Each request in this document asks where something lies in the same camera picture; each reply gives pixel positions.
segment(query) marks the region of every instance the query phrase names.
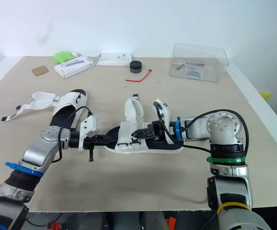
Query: white sandal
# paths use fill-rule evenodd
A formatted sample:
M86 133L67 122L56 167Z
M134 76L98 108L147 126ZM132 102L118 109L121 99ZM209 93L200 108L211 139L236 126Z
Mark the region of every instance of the white sandal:
M10 121L27 109L41 110L53 106L53 117L50 125L60 127L76 109L85 106L86 103L87 93L84 90L73 90L61 97L56 96L54 93L35 92L32 94L32 98L28 103L17 106L16 113L10 116L4 116L1 121ZM82 110L79 110L74 117L64 125L64 128L75 128L81 113Z

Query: yellow ring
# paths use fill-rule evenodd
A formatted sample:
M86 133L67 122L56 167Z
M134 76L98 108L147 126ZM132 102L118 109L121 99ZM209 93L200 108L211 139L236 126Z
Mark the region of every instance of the yellow ring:
M218 217L219 217L219 212L227 206L240 206L240 207L244 207L244 208L248 209L249 211L252 210L249 206L247 206L245 204L242 204L242 203L239 203L239 202L227 202L227 203L224 203L221 206L219 206L219 208L217 209L217 216Z

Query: yellow object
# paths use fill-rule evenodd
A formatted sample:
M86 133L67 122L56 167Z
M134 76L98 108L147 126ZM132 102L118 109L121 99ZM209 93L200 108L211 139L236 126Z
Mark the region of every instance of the yellow object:
M269 99L273 94L271 92L259 92L261 96L264 98L264 100Z
M224 203L222 204L221 206L219 206L219 208L217 209L217 216L219 217L219 213L220 211L227 207L227 206L240 206L240 207L244 207L246 209L248 209L249 211L251 211L252 209L250 207L248 207L247 205L245 204L242 204L242 203L239 203L239 202L227 202L227 203Z

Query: white wall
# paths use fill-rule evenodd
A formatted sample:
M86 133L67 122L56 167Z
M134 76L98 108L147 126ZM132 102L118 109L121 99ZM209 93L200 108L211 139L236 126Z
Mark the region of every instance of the white wall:
M175 42L223 47L277 113L277 0L0 0L0 54L77 50L170 57Z

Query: white table edge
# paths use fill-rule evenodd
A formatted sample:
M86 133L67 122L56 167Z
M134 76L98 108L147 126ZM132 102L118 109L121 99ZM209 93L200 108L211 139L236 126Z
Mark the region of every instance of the white table edge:
M22 57L5 57L0 62L0 80L17 64ZM250 83L246 76L230 62L227 72L257 113L269 133L277 143L277 115Z
M227 72L277 143L277 115L246 76L230 62Z

